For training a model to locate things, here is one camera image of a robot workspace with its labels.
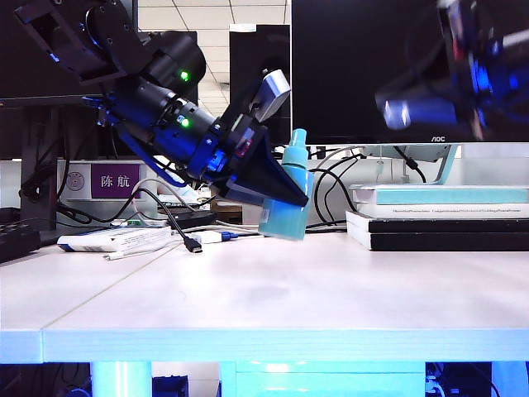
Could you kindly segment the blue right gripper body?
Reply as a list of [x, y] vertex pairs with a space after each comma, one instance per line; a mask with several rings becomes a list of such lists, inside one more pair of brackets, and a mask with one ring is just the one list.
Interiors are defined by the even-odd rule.
[[439, 1], [455, 108], [475, 141], [524, 141], [528, 3]]

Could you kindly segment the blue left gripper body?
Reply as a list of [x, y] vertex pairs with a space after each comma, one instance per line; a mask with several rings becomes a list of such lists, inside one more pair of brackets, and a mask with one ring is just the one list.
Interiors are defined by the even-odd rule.
[[188, 114], [188, 134], [195, 145], [188, 160], [188, 175], [216, 185], [219, 189], [244, 194], [262, 194], [256, 176], [264, 161], [259, 146], [265, 140], [265, 126], [241, 114], [227, 126], [203, 111]]

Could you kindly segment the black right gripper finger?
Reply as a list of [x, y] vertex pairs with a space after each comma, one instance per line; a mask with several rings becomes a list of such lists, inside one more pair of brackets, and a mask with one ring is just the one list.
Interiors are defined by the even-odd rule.
[[450, 101], [450, 74], [446, 63], [435, 62], [407, 71], [375, 93], [376, 102], [427, 98]]
[[453, 103], [447, 101], [409, 103], [409, 116], [414, 124], [457, 125]]

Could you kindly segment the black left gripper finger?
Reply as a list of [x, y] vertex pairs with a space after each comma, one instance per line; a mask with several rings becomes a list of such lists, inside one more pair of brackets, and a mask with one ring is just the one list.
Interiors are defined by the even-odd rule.
[[261, 194], [265, 199], [304, 207], [308, 197], [271, 154], [268, 132], [256, 128], [252, 143], [241, 159], [237, 185]]
[[227, 200], [239, 203], [246, 203], [255, 206], [262, 206], [264, 197], [247, 188], [238, 186], [236, 184], [226, 184], [219, 189], [218, 194]]

